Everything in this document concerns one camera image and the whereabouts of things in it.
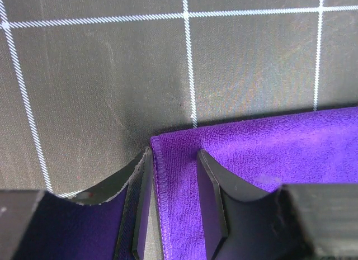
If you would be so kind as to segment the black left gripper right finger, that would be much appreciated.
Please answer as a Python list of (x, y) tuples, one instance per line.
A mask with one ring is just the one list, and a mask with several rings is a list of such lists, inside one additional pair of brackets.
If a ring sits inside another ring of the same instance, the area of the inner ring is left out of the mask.
[(207, 259), (356, 259), (357, 184), (262, 190), (197, 153)]

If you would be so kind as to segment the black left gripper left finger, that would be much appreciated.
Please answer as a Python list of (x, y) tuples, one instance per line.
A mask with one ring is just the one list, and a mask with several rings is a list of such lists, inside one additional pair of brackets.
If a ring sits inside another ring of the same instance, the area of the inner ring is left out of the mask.
[(151, 148), (73, 197), (1, 191), (2, 259), (143, 259), (153, 175)]

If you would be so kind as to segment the purple towel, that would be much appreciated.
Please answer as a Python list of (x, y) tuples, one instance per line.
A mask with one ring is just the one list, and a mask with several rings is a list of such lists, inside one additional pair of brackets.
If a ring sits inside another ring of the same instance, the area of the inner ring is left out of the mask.
[(357, 108), (231, 122), (153, 136), (165, 259), (205, 259), (196, 155), (273, 191), (282, 183), (357, 181)]

